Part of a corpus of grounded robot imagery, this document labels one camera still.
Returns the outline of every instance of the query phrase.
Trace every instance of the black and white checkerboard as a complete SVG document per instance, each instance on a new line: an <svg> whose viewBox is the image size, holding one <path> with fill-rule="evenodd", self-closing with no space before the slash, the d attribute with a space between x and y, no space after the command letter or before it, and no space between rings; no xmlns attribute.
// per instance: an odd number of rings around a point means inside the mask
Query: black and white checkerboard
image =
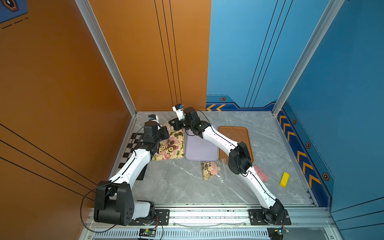
<svg viewBox="0 0 384 240"><path fill-rule="evenodd" d="M138 144L139 142L139 138L142 136L143 134L142 133L134 133L131 135L131 138L129 139L129 143L127 145L127 148L125 149L124 151L124 154L122 156L122 158L119 160L118 164L118 168L115 172L115 174L120 171L120 169L124 166L124 164L128 161L128 159L132 156L132 153L133 153L133 150L136 146L136 144ZM144 177L144 173L145 173L145 170L147 169L147 166L145 166L143 168L143 170L141 171L141 173L139 174L139 176L137 177L137 180L142 180L143 177Z"/></svg>

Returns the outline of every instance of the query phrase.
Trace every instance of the yellow toy brick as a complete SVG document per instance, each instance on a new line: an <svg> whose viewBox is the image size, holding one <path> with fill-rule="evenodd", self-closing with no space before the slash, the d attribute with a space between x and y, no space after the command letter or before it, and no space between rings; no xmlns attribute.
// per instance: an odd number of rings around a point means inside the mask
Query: yellow toy brick
<svg viewBox="0 0 384 240"><path fill-rule="evenodd" d="M283 177L282 177L281 182L280 182L280 186L286 187L287 182L288 182L288 178L289 178L289 174L284 172Z"/></svg>

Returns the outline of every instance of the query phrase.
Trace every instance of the orange tray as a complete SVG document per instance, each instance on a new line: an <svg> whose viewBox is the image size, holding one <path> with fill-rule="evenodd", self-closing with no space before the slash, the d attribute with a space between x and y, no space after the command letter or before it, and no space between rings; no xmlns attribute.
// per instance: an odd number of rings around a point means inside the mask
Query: orange tray
<svg viewBox="0 0 384 240"><path fill-rule="evenodd" d="M236 142L244 142L248 147L249 155L251 155L251 162L253 163L252 147L251 141L249 140L248 129L245 127L221 126L218 128L218 131ZM228 163L228 156L221 149L219 151L219 158L226 159Z"/></svg>

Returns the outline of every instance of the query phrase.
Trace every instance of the blue wall panel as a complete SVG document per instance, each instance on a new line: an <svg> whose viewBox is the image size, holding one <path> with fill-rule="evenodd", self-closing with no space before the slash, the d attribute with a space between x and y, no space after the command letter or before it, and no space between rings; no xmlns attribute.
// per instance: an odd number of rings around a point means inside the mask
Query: blue wall panel
<svg viewBox="0 0 384 240"><path fill-rule="evenodd" d="M383 223L382 213L358 217L384 209L365 203L384 197L382 9L383 1L345 1L288 98L334 177L334 217L355 217L337 222L359 229L342 231L345 239L384 226L363 227Z"/></svg>
<svg viewBox="0 0 384 240"><path fill-rule="evenodd" d="M228 95L240 107L255 108L262 108L279 97L328 4L328 0L293 0L287 16L291 2L212 1L207 95Z"/></svg>

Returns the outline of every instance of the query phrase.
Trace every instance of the black mounting plate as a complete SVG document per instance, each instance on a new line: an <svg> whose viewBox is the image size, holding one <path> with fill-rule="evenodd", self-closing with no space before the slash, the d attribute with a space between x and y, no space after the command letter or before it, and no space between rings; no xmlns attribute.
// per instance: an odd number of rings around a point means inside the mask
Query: black mounting plate
<svg viewBox="0 0 384 240"><path fill-rule="evenodd" d="M262 209L249 209L248 216L249 216L249 220L251 221L251 225L271 225L264 221L264 214ZM284 209L283 225L291 225L291 224L292 223L291 223L291 219L289 218L288 211Z"/></svg>
<svg viewBox="0 0 384 240"><path fill-rule="evenodd" d="M155 209L155 217L159 218L159 222L163 226L167 226L169 222L169 209ZM157 221L153 221L150 225L144 224L139 219L131 220L131 222L128 224L129 226L156 226Z"/></svg>

